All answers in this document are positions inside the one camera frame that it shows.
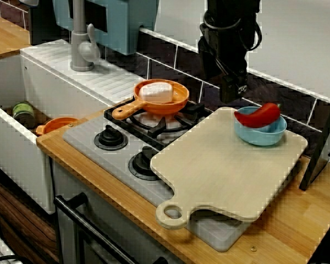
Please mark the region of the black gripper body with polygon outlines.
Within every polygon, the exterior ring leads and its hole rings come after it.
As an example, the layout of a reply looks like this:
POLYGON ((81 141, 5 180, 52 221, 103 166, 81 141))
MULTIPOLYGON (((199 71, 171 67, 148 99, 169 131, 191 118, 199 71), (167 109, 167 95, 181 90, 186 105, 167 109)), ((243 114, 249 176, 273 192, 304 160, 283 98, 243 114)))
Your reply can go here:
POLYGON ((249 48, 249 38, 245 30, 249 29, 247 19, 239 19, 228 25, 215 24, 212 19, 205 19, 200 26, 202 36, 199 51, 210 52, 222 73, 238 75, 247 72, 245 56, 249 48))

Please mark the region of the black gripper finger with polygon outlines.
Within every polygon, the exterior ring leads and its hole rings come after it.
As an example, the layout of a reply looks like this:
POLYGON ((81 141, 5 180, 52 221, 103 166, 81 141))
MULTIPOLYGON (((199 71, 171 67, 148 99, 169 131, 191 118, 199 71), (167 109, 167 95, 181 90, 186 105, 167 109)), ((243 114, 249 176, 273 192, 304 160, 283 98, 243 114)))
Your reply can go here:
POLYGON ((248 86, 248 73, 246 71, 235 74, 221 74, 219 97, 223 103, 230 103, 243 96, 248 86))
POLYGON ((219 69, 216 58, 210 52, 200 51, 201 59, 201 77, 203 80, 209 80, 218 75, 222 75, 222 71, 219 69))

